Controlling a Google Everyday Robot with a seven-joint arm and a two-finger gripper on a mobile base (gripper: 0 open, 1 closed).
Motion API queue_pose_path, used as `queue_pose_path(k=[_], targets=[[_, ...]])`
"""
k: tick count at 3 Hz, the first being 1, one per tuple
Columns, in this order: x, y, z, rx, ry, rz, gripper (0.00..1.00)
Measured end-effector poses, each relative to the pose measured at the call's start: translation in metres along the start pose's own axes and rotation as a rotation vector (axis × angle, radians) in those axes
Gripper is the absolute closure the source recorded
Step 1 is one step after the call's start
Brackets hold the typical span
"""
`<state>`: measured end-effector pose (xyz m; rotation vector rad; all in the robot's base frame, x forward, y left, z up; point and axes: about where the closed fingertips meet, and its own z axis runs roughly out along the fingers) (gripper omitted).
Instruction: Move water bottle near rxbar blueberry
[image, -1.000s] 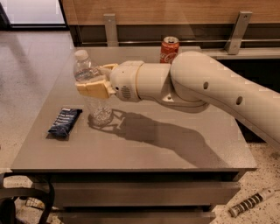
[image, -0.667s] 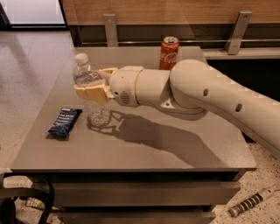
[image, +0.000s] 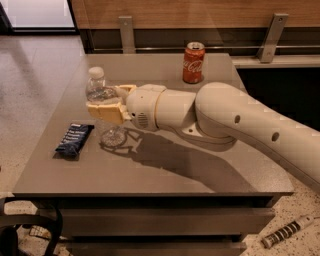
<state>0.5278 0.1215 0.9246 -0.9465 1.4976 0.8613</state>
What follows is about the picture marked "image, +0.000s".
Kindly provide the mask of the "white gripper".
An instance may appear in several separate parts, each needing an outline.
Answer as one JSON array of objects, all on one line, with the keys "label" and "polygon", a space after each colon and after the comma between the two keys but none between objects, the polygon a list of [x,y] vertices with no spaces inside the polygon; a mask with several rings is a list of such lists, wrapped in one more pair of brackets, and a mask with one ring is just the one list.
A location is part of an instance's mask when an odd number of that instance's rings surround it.
[{"label": "white gripper", "polygon": [[166,90],[165,86],[146,84],[117,85],[115,87],[119,97],[126,100],[126,106],[122,103],[115,104],[91,104],[86,103],[89,114],[97,119],[121,125],[126,121],[142,130],[156,131],[155,112],[158,98]]}]

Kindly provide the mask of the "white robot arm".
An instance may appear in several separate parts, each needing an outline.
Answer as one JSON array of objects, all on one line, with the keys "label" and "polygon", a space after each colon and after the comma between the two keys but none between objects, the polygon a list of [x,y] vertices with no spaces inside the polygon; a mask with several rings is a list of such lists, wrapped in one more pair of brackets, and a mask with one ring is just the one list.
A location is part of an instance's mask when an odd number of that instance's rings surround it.
[{"label": "white robot arm", "polygon": [[320,133],[279,114],[240,89],[212,82],[196,92],[146,84],[91,86],[91,116],[148,131],[166,130],[209,150],[240,140],[320,191]]}]

